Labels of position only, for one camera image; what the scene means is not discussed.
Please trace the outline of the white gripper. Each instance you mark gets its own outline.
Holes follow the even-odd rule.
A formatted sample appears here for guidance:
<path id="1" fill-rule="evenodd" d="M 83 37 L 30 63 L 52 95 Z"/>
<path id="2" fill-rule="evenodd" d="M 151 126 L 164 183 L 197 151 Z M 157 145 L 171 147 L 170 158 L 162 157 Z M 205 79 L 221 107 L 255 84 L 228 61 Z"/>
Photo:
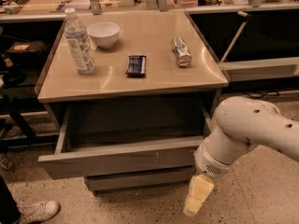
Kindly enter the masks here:
<path id="1" fill-rule="evenodd" d="M 196 172 L 203 175 L 194 175 L 189 184 L 183 208 L 184 214 L 188 217 L 194 217 L 198 213 L 214 189 L 211 178 L 225 175 L 232 168 L 231 165 L 223 164 L 213 158 L 208 153 L 206 142 L 203 142 L 194 152 L 194 162 Z"/>

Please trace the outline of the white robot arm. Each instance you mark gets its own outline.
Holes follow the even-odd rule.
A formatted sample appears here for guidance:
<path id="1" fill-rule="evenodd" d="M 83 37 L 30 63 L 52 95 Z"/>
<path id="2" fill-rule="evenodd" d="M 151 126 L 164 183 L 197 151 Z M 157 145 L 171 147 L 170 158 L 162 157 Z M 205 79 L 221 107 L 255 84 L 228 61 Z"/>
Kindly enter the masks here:
<path id="1" fill-rule="evenodd" d="M 214 189 L 213 179 L 228 173 L 233 163 L 258 145 L 299 161 L 299 123 L 281 115 L 270 102 L 234 96 L 215 112 L 216 126 L 194 152 L 195 174 L 183 212 L 195 216 Z"/>

